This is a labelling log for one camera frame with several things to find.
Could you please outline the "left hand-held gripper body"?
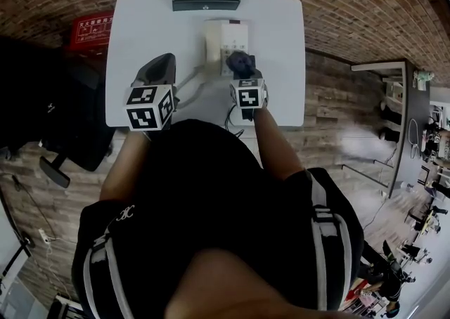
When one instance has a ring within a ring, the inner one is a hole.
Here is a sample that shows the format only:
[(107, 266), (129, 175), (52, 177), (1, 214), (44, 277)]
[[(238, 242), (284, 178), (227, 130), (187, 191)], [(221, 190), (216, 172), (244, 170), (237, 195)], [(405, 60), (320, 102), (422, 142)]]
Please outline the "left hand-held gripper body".
[(176, 58), (165, 53), (145, 64), (125, 91), (124, 112), (132, 131), (168, 129), (176, 110)]

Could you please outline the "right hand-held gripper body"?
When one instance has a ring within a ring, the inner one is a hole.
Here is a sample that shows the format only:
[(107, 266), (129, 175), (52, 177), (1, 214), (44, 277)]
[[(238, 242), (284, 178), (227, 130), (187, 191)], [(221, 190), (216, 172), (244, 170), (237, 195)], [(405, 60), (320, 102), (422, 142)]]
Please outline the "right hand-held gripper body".
[(252, 121), (254, 111), (268, 104), (268, 91), (254, 56), (230, 56), (231, 97), (243, 120)]

